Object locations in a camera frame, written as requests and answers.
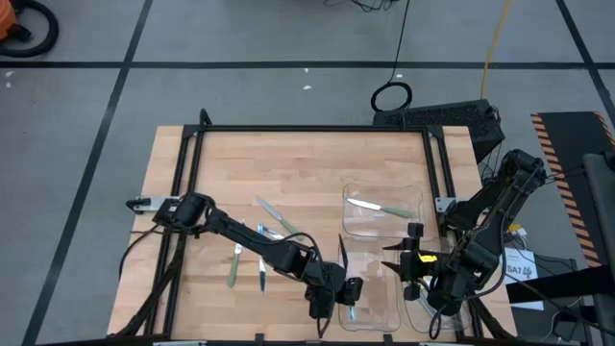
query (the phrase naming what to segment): concrete floor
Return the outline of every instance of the concrete floor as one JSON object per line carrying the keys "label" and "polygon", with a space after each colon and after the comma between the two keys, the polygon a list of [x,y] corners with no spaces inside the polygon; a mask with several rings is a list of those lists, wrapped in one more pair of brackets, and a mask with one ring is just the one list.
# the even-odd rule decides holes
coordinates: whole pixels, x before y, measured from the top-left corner
{"label": "concrete floor", "polygon": [[[318,0],[41,2],[61,23],[57,46],[27,63],[0,59],[0,334],[7,345],[24,340],[46,278],[50,287],[57,284],[48,307],[39,304],[48,309],[40,328],[31,326],[30,337],[46,343],[105,335],[133,221],[124,202],[141,190],[156,127],[193,123],[200,108],[216,124],[369,124],[369,97],[390,68],[312,66],[391,62],[405,5],[364,13],[348,3],[327,8]],[[503,4],[412,0],[400,61],[484,62]],[[593,61],[615,62],[609,44],[615,3],[566,5]],[[140,15],[144,28],[137,25]],[[26,12],[22,19],[44,30],[37,14]],[[129,49],[132,38],[135,52]],[[304,63],[129,69],[131,61]],[[513,2],[493,62],[564,62],[489,72],[487,98],[501,111],[505,149],[542,156],[531,112],[615,116],[606,112],[608,100],[597,92],[590,65],[565,64],[584,61],[554,0]],[[615,70],[599,72],[615,92]],[[413,87],[414,107],[479,98],[476,66],[397,73]],[[395,105],[395,96],[385,103]],[[108,135],[101,136],[107,126]],[[92,151],[97,135],[104,139],[98,161],[99,152]],[[76,196],[85,197],[82,210],[79,198],[73,206]],[[517,221],[529,231],[536,253],[585,266],[554,185],[534,193]],[[49,273],[62,234],[72,241],[61,272]]]}

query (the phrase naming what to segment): clear plastic container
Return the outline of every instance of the clear plastic container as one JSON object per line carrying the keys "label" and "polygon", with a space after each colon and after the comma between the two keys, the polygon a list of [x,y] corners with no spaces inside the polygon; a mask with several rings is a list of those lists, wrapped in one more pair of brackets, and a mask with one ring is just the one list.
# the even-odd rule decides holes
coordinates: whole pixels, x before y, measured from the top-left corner
{"label": "clear plastic container", "polygon": [[[444,237],[422,238],[420,249],[450,254],[453,249],[453,243]],[[429,285],[431,277],[425,277],[424,279]],[[400,288],[401,292],[404,292],[404,288],[407,286],[408,283],[402,283]],[[421,287],[421,298],[413,302],[404,301],[404,310],[406,311],[410,325],[419,333],[429,332],[431,319],[436,314],[436,309],[432,308],[427,302],[427,293],[428,292]],[[454,316],[442,315],[440,331],[462,331],[468,328],[471,322],[467,304],[464,303],[458,314]]]}
{"label": "clear plastic container", "polygon": [[[360,202],[402,210],[410,217],[372,210],[349,202]],[[423,194],[418,186],[383,187],[348,184],[343,191],[343,226],[346,233],[356,236],[407,237],[408,222],[424,222]]]}
{"label": "clear plastic container", "polygon": [[[363,279],[360,299],[354,312],[339,305],[339,324],[347,331],[397,331],[402,319],[398,305],[399,277],[381,264],[383,260],[399,262],[397,251],[382,247],[394,245],[387,239],[346,237],[343,239],[348,255],[346,278]],[[341,252],[339,263],[343,265]]]}

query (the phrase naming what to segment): black hose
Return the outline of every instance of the black hose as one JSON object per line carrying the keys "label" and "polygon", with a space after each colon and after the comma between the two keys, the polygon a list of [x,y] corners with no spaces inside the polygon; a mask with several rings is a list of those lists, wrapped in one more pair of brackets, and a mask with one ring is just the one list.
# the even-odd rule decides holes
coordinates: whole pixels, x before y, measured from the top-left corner
{"label": "black hose", "polygon": [[43,4],[35,1],[35,0],[21,0],[19,5],[36,10],[41,12],[42,15],[47,18],[49,22],[49,31],[47,32],[47,37],[37,46],[26,49],[10,49],[3,48],[0,46],[0,56],[12,57],[12,58],[30,58],[35,57],[37,55],[41,55],[49,52],[51,48],[56,44],[58,40],[58,34],[60,33],[60,25],[58,24],[58,19],[56,16]]}

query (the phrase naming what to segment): wooden tabletop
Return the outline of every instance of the wooden tabletop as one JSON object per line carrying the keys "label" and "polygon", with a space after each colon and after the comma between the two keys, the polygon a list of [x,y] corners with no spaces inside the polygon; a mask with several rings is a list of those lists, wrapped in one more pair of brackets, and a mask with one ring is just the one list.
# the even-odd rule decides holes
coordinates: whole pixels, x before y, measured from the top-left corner
{"label": "wooden tabletop", "polygon": [[[143,195],[164,196],[171,190],[182,127],[159,127],[143,184]],[[445,141],[458,197],[471,197],[480,189],[480,177],[467,128],[445,127]],[[188,146],[183,191],[187,185],[194,139]],[[444,194],[437,144],[432,151]],[[415,133],[289,133],[209,132],[205,134],[196,191],[214,198],[219,209],[234,219],[258,222],[285,234],[283,227],[261,207],[256,196],[273,205],[288,221],[316,238],[325,260],[338,261],[337,235],[343,234],[342,190],[348,183],[364,186],[420,188],[424,202],[425,239],[437,236],[423,141]],[[152,213],[138,215],[134,230],[152,226]],[[170,251],[174,251],[172,240]],[[150,235],[128,256],[119,283],[109,332],[120,330],[140,307],[152,288],[160,235]],[[205,340],[316,339],[315,321],[308,316],[306,286],[267,268],[266,292],[258,284],[258,256],[244,250],[236,283],[227,287],[234,243],[220,235],[191,238],[173,328],[173,338]],[[486,287],[490,287],[499,272]],[[378,296],[378,291],[370,293]],[[503,327],[516,334],[505,287],[482,298]],[[166,297],[160,300],[159,316]],[[416,332],[400,309],[396,341],[429,340]],[[162,329],[158,318],[156,331]],[[338,311],[324,339],[381,341],[382,332],[350,332],[342,328]],[[439,340],[454,340],[443,332]]]}

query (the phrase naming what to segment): metal bracket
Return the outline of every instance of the metal bracket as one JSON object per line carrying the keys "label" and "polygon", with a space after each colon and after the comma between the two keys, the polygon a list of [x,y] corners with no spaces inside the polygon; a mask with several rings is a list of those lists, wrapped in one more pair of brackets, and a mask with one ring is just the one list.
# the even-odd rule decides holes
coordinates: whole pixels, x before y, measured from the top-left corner
{"label": "metal bracket", "polygon": [[442,125],[428,125],[427,131],[430,132],[430,135],[440,140],[444,139],[444,130],[442,129]]}
{"label": "metal bracket", "polygon": [[435,199],[435,211],[437,213],[443,213],[449,208],[449,205],[452,202],[464,202],[467,200],[468,200],[467,198],[438,197]]}
{"label": "metal bracket", "polygon": [[126,201],[126,207],[141,215],[145,211],[158,211],[162,203],[167,199],[171,200],[171,208],[169,211],[175,211],[175,208],[180,204],[179,196],[137,196],[134,200]]}

